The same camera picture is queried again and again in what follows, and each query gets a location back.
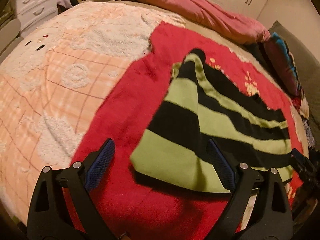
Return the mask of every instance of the black clamp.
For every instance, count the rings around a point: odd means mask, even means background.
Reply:
[[[42,169],[28,214],[27,237],[32,240],[117,240],[99,215],[89,191],[96,188],[115,152],[108,139],[97,152],[69,168]],[[86,231],[74,228],[62,188],[68,188],[79,219]]]
[[[290,240],[292,214],[278,170],[257,171],[246,163],[239,164],[232,155],[222,153],[213,139],[209,140],[207,152],[214,156],[211,161],[223,186],[233,194],[205,240]],[[255,188],[259,192],[248,226],[235,233]]]

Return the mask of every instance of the grid pattern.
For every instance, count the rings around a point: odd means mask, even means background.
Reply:
[[[137,21],[132,20],[130,30],[123,28],[124,22],[132,17]],[[117,20],[106,26],[108,18]],[[27,222],[29,203],[41,169],[47,165],[53,169],[69,165],[70,156],[95,112],[132,62],[131,58],[76,49],[73,44],[84,41],[83,34],[102,22],[105,32],[113,32],[118,42],[126,42],[123,33],[141,36],[143,28],[134,28],[139,22],[149,25],[147,29],[151,30],[162,20],[181,27],[185,24],[172,13],[121,3],[82,3],[44,23],[26,38],[31,42],[19,44],[2,63],[0,183],[5,188],[6,199],[16,209],[12,211],[22,222]],[[65,156],[61,157],[57,148],[50,145],[50,139],[64,149],[61,152],[66,152]]]
[[[50,165],[37,152],[41,138],[38,123],[44,112],[57,119],[65,118],[75,134],[84,133],[130,65],[130,60],[63,46],[49,51],[46,61],[43,69],[28,73],[30,78],[41,80],[41,86],[32,91],[23,91],[18,79],[0,75],[0,179],[16,215],[24,223],[39,173]],[[87,85],[77,89],[67,87],[61,80],[65,68],[74,64],[88,69]]]

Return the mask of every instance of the clothes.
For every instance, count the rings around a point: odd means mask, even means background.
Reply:
[[[304,129],[306,131],[306,135],[307,135],[307,139],[308,139],[308,146],[310,148],[314,148],[316,146],[316,140],[313,137],[311,128],[309,126],[308,119],[304,118],[303,116],[301,118],[302,118],[302,121],[303,121]]]
[[[281,110],[268,110],[258,94],[242,94],[205,60],[194,49],[173,65],[168,93],[130,157],[135,170],[195,191],[228,192],[206,151],[213,138],[239,163],[278,168],[289,180],[291,143]]]
[[[70,9],[73,7],[70,0],[57,0],[57,4],[66,9]]]
[[[79,4],[78,0],[57,0],[57,4],[65,9],[70,9],[73,6]]]
[[[245,76],[249,72],[252,82],[257,83],[263,102],[272,109],[282,109],[292,147],[302,152],[290,101],[253,65],[239,60],[240,56],[230,52],[229,48],[193,31],[162,22],[152,33],[150,43],[152,51],[131,64],[97,110],[72,161],[83,161],[107,138],[115,141],[114,160],[90,196],[116,236],[128,231],[133,240],[203,240],[230,196],[193,192],[158,180],[147,186],[139,185],[129,161],[166,95],[172,65],[183,60],[194,47],[201,48],[207,61],[210,63],[214,59],[217,68],[219,65],[245,94],[246,83],[250,82]],[[66,198],[74,225],[81,228],[70,204],[70,196]]]

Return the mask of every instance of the wall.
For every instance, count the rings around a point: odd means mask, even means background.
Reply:
[[[268,0],[258,21],[270,28],[276,20],[320,61],[320,15],[310,0]]]

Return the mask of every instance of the red blanket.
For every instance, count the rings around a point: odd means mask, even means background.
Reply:
[[[202,49],[208,63],[221,68],[242,92],[247,93],[248,84],[252,84],[270,108],[282,109],[288,120],[292,147],[302,151],[291,103],[245,58],[193,31],[161,23],[150,41],[152,52],[133,62],[106,98],[73,162],[84,160],[106,138],[115,141],[114,161],[91,197],[116,236],[128,231],[133,240],[202,240],[217,221],[229,195],[192,192],[161,182],[152,187],[138,185],[129,162],[166,94],[172,64],[182,61],[193,48]],[[75,211],[70,208],[70,212],[75,225],[81,228]]]

